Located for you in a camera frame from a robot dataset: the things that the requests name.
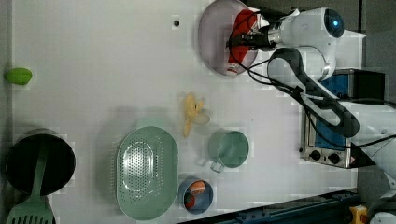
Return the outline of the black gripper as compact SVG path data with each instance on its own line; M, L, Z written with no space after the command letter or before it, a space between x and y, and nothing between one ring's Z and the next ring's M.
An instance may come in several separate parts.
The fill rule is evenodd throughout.
M230 47L243 46L249 49L260 49L262 51L272 50L276 47L274 43L271 43L268 36L263 33L254 34L238 34L229 39Z

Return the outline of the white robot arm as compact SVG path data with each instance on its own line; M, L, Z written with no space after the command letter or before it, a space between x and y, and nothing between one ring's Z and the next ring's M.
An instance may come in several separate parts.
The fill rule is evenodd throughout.
M297 101L309 117L348 139L385 174L390 191L369 211L370 224L395 224L395 104L375 99L341 100L321 82L332 76L344 34L342 16L328 7L273 16L266 10L241 11L226 42L232 68L238 53L271 49L260 83L273 85Z

